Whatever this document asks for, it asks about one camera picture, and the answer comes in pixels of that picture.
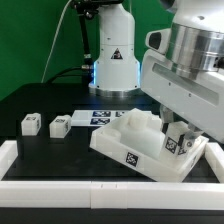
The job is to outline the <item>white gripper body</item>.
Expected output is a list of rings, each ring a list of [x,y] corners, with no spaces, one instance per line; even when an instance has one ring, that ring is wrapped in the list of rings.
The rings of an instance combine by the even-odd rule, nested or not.
[[[224,34],[168,28],[146,36],[141,89],[224,143]]]

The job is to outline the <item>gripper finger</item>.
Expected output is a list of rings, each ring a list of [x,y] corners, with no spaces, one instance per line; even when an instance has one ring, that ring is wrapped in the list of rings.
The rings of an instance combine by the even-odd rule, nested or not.
[[[174,121],[174,113],[167,107],[160,108],[160,116],[163,123],[162,132],[166,133],[168,125]]]
[[[188,131],[182,134],[179,138],[178,145],[181,149],[187,150],[188,148],[192,148],[195,144],[196,139],[203,134],[203,131],[189,123],[187,125]]]

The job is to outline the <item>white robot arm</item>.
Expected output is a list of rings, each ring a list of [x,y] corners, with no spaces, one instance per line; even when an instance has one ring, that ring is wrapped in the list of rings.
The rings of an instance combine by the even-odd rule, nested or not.
[[[174,15],[169,28],[146,35],[134,57],[134,19],[119,1],[100,3],[100,56],[93,92],[141,89],[224,143],[224,0],[158,0]]]

